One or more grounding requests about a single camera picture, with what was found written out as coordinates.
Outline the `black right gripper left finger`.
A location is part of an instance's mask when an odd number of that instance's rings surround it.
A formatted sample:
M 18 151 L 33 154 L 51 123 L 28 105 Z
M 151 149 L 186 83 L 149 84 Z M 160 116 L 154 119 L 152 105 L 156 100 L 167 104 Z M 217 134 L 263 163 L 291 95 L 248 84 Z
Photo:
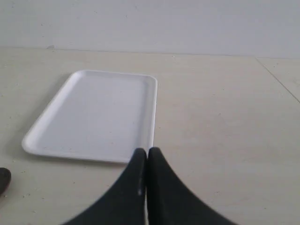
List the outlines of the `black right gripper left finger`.
M 116 182 L 85 211 L 67 221 L 67 225 L 143 225 L 145 224 L 144 149 L 134 151 Z

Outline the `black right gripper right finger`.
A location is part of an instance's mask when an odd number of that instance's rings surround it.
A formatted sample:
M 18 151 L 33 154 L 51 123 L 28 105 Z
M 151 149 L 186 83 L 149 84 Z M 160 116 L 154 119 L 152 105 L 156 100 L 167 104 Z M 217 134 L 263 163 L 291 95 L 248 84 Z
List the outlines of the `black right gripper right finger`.
M 148 152 L 147 210 L 150 225 L 235 224 L 191 192 L 158 147 Z

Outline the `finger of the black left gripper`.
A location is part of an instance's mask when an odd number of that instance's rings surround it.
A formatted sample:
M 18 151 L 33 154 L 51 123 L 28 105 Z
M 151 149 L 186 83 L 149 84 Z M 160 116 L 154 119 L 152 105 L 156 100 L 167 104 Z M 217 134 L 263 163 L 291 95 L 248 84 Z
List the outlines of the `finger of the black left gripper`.
M 3 195 L 11 182 L 11 171 L 5 167 L 0 168 L 0 195 Z

